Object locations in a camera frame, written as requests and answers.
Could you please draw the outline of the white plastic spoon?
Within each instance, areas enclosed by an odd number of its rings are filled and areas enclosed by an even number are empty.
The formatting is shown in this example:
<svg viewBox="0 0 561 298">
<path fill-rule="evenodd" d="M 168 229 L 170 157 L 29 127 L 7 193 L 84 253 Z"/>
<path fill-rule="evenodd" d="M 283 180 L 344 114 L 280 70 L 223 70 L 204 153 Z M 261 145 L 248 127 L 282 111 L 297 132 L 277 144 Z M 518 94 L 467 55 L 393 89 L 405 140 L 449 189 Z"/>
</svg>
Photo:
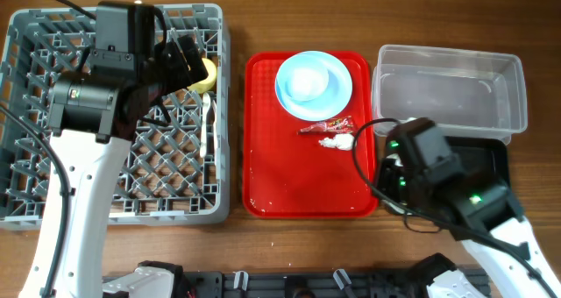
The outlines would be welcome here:
<svg viewBox="0 0 561 298">
<path fill-rule="evenodd" d="M 202 95 L 202 129 L 201 129 L 201 146 L 200 146 L 200 157 L 204 160 L 207 155 L 207 142 L 208 142 L 208 132 L 207 132 L 207 118 L 209 115 L 209 110 L 211 107 L 211 97 L 208 92 Z"/>
</svg>

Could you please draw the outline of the white plastic fork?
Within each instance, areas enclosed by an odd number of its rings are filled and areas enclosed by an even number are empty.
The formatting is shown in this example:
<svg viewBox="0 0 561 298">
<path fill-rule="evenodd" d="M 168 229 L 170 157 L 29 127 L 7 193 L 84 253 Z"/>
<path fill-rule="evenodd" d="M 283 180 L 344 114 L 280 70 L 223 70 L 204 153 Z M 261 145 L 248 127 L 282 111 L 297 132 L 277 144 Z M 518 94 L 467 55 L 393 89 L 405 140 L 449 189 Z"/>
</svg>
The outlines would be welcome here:
<svg viewBox="0 0 561 298">
<path fill-rule="evenodd" d="M 218 175 L 218 128 L 217 128 L 217 121 L 218 121 L 218 112 L 217 112 L 217 101 L 212 100 L 211 108 L 213 110 L 214 120 L 212 123 L 212 136 L 213 136 L 213 156 L 214 156 L 214 166 L 215 166 L 215 175 Z"/>
</svg>

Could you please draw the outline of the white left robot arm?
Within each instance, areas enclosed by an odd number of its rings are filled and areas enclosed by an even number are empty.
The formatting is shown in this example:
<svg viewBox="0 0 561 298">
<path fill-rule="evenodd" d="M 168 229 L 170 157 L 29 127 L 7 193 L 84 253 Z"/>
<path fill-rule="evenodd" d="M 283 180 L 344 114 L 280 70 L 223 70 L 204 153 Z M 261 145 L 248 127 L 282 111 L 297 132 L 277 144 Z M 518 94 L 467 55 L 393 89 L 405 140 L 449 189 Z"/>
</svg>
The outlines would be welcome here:
<svg viewBox="0 0 561 298">
<path fill-rule="evenodd" d="M 99 3 L 89 60 L 54 84 L 51 136 L 43 143 L 51 173 L 22 296 L 103 295 L 110 205 L 137 124 L 166 96 L 208 75 L 191 38 L 156 36 L 165 26 L 150 4 Z"/>
</svg>

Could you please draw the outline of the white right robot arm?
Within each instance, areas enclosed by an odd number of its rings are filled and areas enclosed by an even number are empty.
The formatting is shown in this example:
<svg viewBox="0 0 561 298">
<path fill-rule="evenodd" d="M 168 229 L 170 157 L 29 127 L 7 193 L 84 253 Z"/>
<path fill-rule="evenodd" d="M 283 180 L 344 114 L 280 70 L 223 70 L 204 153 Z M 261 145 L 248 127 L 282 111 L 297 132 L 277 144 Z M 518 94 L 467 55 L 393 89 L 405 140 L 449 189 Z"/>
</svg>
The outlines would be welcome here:
<svg viewBox="0 0 561 298">
<path fill-rule="evenodd" d="M 558 297 L 560 282 L 503 177 L 482 164 L 466 167 L 426 117 L 393 124 L 374 193 L 403 214 L 447 230 L 502 295 Z"/>
</svg>

